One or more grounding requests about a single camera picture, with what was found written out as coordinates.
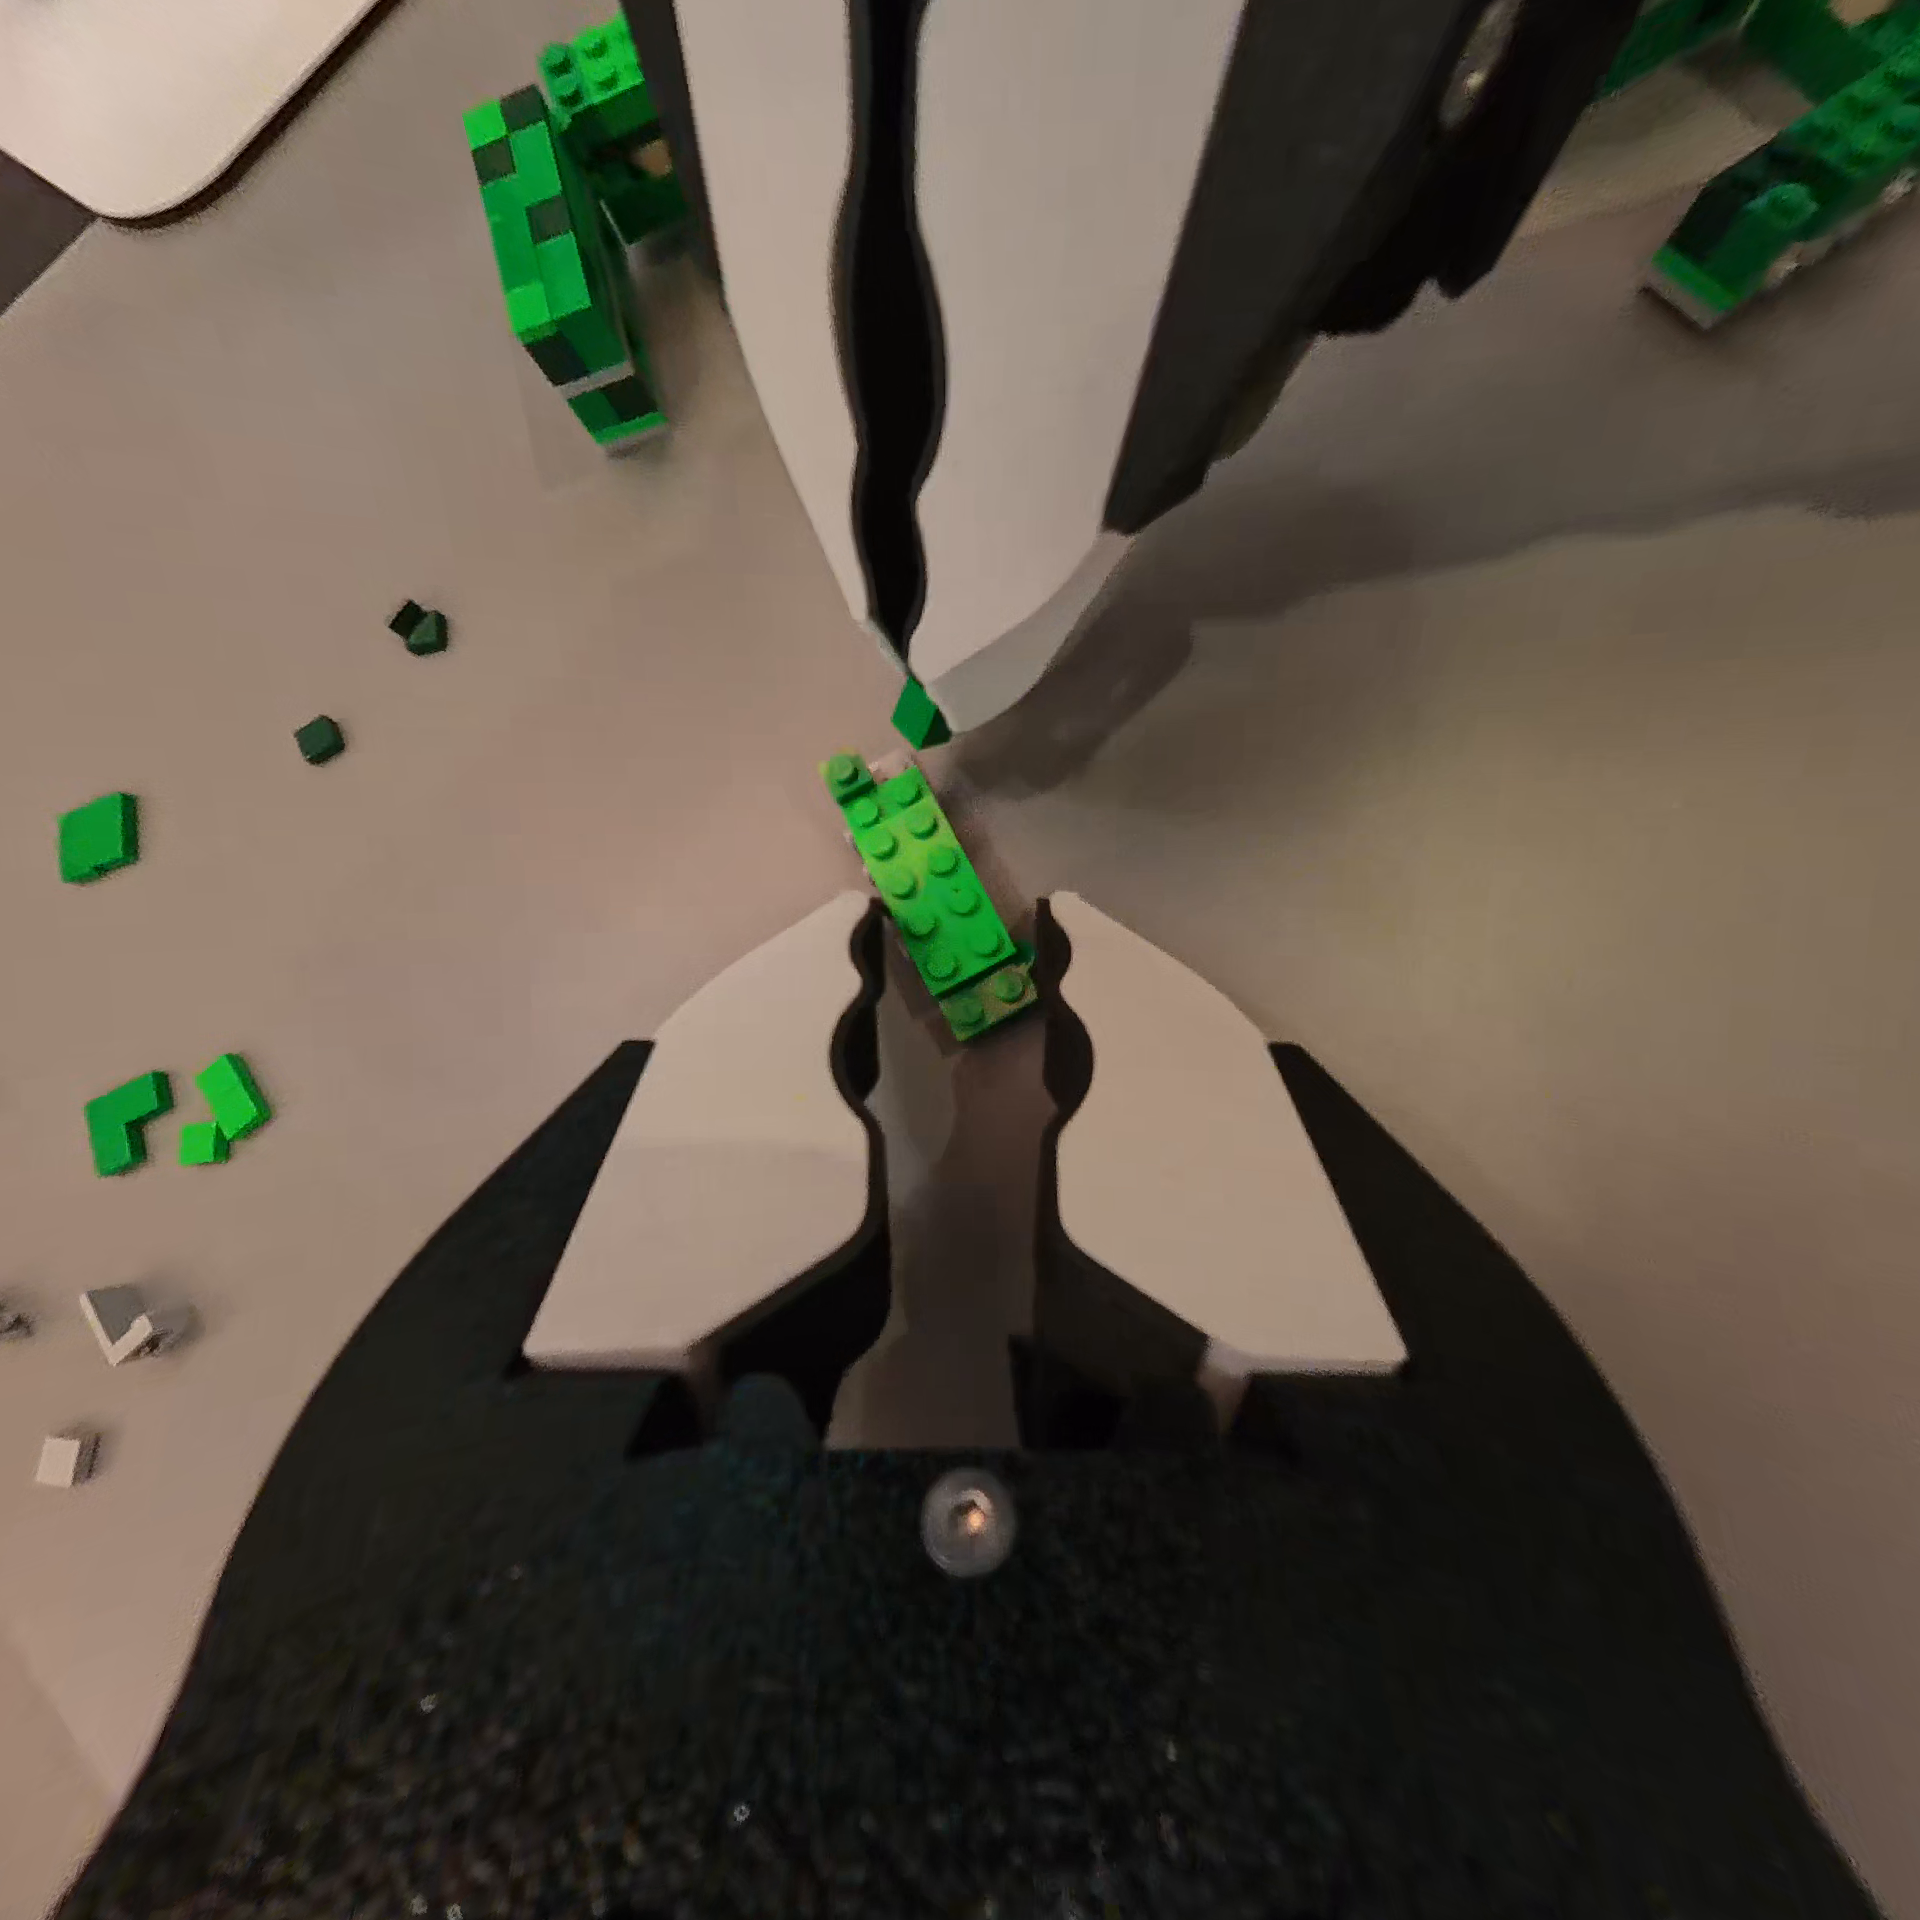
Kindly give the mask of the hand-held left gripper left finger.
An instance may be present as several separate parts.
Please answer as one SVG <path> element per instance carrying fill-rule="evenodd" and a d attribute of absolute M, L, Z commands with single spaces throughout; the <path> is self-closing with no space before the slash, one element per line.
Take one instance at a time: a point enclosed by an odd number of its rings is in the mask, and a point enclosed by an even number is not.
<path fill-rule="evenodd" d="M 521 1342 L 542 1373 L 781 1378 L 825 1436 L 890 1310 L 880 908 L 836 893 L 663 1021 Z"/>

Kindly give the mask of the green studded brick assembly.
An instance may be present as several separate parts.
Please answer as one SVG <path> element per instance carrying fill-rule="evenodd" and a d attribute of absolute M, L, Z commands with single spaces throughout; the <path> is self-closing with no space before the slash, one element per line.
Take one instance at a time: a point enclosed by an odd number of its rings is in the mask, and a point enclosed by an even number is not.
<path fill-rule="evenodd" d="M 1014 939 L 921 765 L 835 752 L 819 777 L 949 1035 L 972 1042 L 1035 1006 L 1033 949 Z"/>

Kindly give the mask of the grey slope piece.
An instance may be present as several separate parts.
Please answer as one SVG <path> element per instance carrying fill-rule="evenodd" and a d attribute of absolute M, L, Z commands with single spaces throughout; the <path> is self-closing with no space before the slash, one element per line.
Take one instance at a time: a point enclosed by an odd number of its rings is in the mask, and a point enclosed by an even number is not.
<path fill-rule="evenodd" d="M 191 1306 L 156 1306 L 135 1283 L 88 1287 L 78 1294 L 78 1308 L 103 1359 L 114 1369 L 166 1354 L 198 1325 Z"/>

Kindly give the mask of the green grey black brick build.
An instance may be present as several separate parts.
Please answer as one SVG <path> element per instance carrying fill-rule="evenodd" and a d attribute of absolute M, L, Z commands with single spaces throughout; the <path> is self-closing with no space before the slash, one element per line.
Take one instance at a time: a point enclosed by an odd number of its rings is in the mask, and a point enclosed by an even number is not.
<path fill-rule="evenodd" d="M 1643 3 L 1593 98 L 1719 41 L 1761 60 L 1803 110 L 1708 179 L 1645 265 L 1645 293 L 1702 332 L 1908 202 L 1918 179 L 1914 1 L 1860 20 L 1824 1 Z"/>

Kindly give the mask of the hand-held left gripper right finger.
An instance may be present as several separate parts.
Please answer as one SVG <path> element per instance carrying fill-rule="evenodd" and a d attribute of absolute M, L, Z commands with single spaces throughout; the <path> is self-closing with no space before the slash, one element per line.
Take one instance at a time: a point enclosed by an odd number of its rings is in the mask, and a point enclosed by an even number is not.
<path fill-rule="evenodd" d="M 1024 1443 L 1280 1443 L 1410 1350 L 1261 1027 L 1071 889 L 1037 907 L 1043 1122 Z"/>

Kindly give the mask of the green square tile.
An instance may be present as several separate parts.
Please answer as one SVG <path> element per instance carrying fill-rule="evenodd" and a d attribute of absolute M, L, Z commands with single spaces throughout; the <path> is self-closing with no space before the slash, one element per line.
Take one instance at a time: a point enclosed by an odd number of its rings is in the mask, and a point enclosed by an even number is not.
<path fill-rule="evenodd" d="M 109 876 L 132 866 L 139 851 L 139 801 L 130 790 L 109 790 L 57 815 L 61 882 Z"/>

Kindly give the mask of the green corner tile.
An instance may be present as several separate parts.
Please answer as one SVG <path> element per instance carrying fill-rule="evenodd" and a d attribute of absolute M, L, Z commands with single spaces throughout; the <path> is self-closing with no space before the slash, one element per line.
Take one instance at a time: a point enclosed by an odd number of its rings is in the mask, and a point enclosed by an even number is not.
<path fill-rule="evenodd" d="M 95 1174 L 109 1178 L 147 1161 L 147 1126 L 175 1103 L 172 1075 L 139 1073 L 84 1103 L 84 1124 Z"/>

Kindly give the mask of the white rounded board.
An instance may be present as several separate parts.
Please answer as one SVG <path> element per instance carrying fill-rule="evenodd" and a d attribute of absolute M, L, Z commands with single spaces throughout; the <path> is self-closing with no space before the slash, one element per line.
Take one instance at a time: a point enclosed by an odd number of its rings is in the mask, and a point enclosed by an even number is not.
<path fill-rule="evenodd" d="M 2 148 L 97 217 L 217 184 L 374 1 L 5 1 Z"/>

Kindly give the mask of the green checkered brick build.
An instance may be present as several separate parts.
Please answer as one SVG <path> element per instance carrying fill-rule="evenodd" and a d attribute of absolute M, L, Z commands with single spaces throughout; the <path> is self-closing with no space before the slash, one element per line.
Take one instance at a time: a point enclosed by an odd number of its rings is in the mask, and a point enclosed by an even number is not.
<path fill-rule="evenodd" d="M 466 108 L 506 322 L 590 440 L 666 431 L 636 299 L 636 253 L 689 217 L 624 12 L 540 49 L 538 76 Z"/>

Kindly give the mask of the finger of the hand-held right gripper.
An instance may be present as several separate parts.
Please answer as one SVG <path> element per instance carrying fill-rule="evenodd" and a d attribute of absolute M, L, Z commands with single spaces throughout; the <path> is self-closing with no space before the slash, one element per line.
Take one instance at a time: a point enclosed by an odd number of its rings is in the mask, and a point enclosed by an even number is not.
<path fill-rule="evenodd" d="M 1108 496 L 1243 3 L 905 12 L 936 396 L 905 658 L 966 735 L 1041 683 L 1133 557 Z"/>
<path fill-rule="evenodd" d="M 735 335 L 815 538 L 898 658 L 915 624 L 913 3 L 674 5 Z"/>

